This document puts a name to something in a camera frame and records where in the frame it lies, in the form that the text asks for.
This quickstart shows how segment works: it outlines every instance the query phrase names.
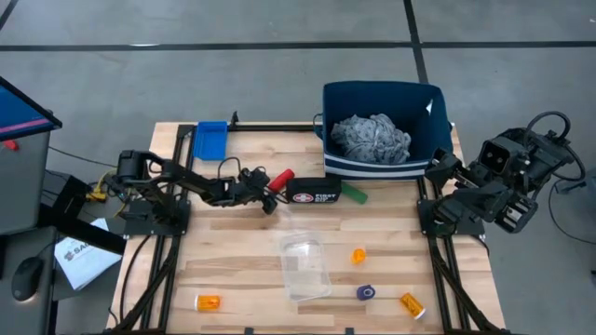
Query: gray floor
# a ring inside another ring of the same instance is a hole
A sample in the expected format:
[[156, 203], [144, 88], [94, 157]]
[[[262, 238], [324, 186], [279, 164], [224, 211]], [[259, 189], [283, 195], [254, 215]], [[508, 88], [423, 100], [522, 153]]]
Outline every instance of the gray floor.
[[[0, 6], [9, 1], [0, 0]], [[414, 0], [422, 41], [596, 40], [593, 0]], [[0, 45], [270, 41], [409, 41], [401, 1], [20, 0]], [[570, 139], [589, 167], [596, 123], [596, 48], [425, 49], [428, 78], [443, 89], [464, 155], [546, 110], [572, 119]], [[410, 49], [0, 52], [0, 75], [55, 111], [51, 144], [114, 163], [146, 149], [157, 121], [309, 120], [322, 85], [346, 79], [417, 81]], [[537, 129], [559, 127], [545, 121]], [[50, 153], [47, 166], [94, 181], [102, 167]], [[574, 168], [565, 172], [572, 174]], [[584, 190], [555, 195], [570, 232], [596, 241]], [[552, 225], [547, 193], [520, 234], [488, 227], [494, 280], [507, 325], [520, 333], [591, 334], [596, 328], [596, 248]], [[95, 214], [111, 213], [94, 205]], [[62, 301], [58, 332], [99, 331], [118, 268]]]

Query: wooden tabletop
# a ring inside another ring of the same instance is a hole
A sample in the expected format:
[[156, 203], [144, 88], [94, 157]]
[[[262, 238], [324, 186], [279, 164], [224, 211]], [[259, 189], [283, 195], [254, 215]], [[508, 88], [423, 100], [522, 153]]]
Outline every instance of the wooden tabletop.
[[[150, 150], [172, 157], [179, 123], [158, 123]], [[453, 132], [454, 149], [461, 157], [459, 139]], [[185, 159], [188, 140], [184, 146]], [[231, 132], [227, 156], [236, 156], [242, 166], [266, 167], [275, 178], [286, 168], [297, 177], [322, 177], [321, 140], [309, 132]], [[194, 172], [216, 176], [218, 162], [194, 163]], [[236, 176], [237, 165], [226, 163], [222, 176]], [[266, 216], [260, 204], [234, 208], [212, 208], [194, 194], [188, 233], [183, 237], [174, 292], [169, 311], [171, 333], [240, 333], [253, 327], [256, 333], [442, 333], [427, 239], [420, 233], [415, 202], [419, 197], [414, 181], [357, 181], [368, 202], [359, 205], [345, 196], [329, 205], [283, 205]], [[446, 186], [445, 193], [453, 185]], [[292, 228], [316, 231], [324, 245], [332, 294], [311, 301], [288, 299], [281, 272], [279, 240]], [[118, 314], [124, 274], [142, 237], [127, 243], [112, 310]], [[143, 247], [129, 277], [125, 314], [147, 285], [155, 237]], [[454, 237], [463, 286], [486, 316], [504, 327], [494, 287], [491, 266], [483, 246], [467, 236]], [[354, 266], [349, 256], [354, 248], [366, 248], [367, 259]], [[370, 284], [376, 296], [356, 299], [356, 289]], [[399, 297], [410, 292], [426, 308], [413, 320], [400, 305]], [[197, 294], [219, 295], [221, 308], [213, 313], [194, 310]], [[451, 315], [458, 327], [454, 297]], [[157, 324], [161, 291], [156, 294], [152, 326]], [[108, 327], [114, 325], [108, 321]]]

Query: gray cloth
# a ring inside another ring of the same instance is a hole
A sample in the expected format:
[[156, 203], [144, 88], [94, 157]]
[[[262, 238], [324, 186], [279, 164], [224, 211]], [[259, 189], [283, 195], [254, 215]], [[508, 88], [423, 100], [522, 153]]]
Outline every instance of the gray cloth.
[[333, 125], [332, 139], [344, 149], [346, 158], [377, 164], [400, 164], [410, 157], [411, 138], [385, 114], [370, 119], [352, 117]]

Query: orange cap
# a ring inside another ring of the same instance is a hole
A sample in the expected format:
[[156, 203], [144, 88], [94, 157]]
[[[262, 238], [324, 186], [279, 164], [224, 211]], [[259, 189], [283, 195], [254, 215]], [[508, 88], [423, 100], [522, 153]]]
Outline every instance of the orange cap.
[[365, 259], [366, 259], [366, 251], [364, 251], [363, 248], [354, 249], [354, 252], [352, 252], [352, 257], [350, 258], [350, 260], [352, 261], [352, 264], [360, 264]]

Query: green object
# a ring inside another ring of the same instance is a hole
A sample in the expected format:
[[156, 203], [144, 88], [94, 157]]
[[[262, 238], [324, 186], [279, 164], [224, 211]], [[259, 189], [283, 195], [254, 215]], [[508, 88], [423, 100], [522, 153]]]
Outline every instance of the green object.
[[361, 190], [359, 190], [343, 181], [342, 181], [342, 193], [361, 205], [363, 205], [366, 202], [366, 200], [369, 198], [369, 196], [367, 196]]

